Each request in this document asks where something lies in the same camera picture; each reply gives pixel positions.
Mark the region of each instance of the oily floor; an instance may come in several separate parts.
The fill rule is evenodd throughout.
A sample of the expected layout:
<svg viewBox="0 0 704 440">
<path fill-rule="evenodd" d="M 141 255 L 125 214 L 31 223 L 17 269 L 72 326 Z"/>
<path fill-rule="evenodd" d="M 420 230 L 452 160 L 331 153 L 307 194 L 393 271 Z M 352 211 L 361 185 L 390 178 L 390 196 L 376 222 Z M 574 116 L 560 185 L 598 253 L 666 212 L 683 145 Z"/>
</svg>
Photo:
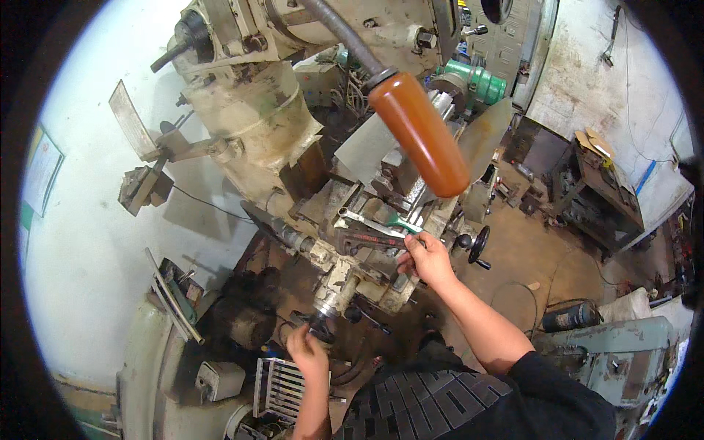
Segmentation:
<svg viewBox="0 0 704 440">
<path fill-rule="evenodd" d="M 501 163 L 500 176 L 509 183 L 529 185 L 507 163 Z M 453 267 L 458 278 L 478 297 L 520 329 L 529 330 L 535 320 L 539 322 L 547 303 L 569 298 L 592 298 L 602 304 L 616 298 L 616 286 L 606 284 L 599 275 L 596 260 L 600 260 L 601 253 L 588 238 L 569 227 L 545 227 L 539 213 L 527 217 L 498 196 L 491 205 L 491 211 L 485 221 L 491 226 L 491 235 L 482 254 L 482 258 L 491 263 L 491 269 L 468 265 L 466 257 L 454 260 Z M 287 317 L 293 309 L 312 313 L 311 291 L 316 282 L 316 272 L 304 259 L 296 262 L 275 247 L 272 246 L 270 252 L 270 264 L 279 267 L 282 279 L 286 280 L 281 287 L 279 314 Z M 614 284 L 630 279 L 639 285 L 647 279 L 644 274 L 638 273 L 642 271 L 639 268 L 643 267 L 644 258 L 647 260 L 648 256 L 638 256 L 634 263 L 630 253 L 619 254 L 605 265 L 603 276 Z M 259 259 L 255 258 L 250 264 L 252 270 L 257 270 L 256 266 L 261 264 Z M 667 267 L 660 270 L 664 273 Z M 533 295 L 520 284 L 534 284 Z M 393 329 L 391 335 L 371 328 L 366 319 L 356 325 L 337 320 L 335 331 L 338 339 L 332 347 L 331 358 L 351 362 L 360 359 L 365 367 L 348 384 L 334 387 L 335 395 L 351 399 L 373 374 L 373 360 L 377 356 L 380 356 L 377 360 L 385 363 L 398 363 L 413 356 L 423 335 L 422 324 L 427 315 L 435 317 L 431 319 L 432 323 L 441 329 L 446 343 L 454 348 L 464 363 L 483 371 L 457 324 L 434 292 L 417 289 L 412 298 L 417 303 L 407 303 L 395 317 L 378 312 L 373 314 Z M 287 329 L 282 333 L 285 339 Z M 344 365 L 333 365 L 333 376 L 344 368 Z M 346 405 L 335 402 L 330 405 L 333 428 L 336 429 Z"/>
</svg>

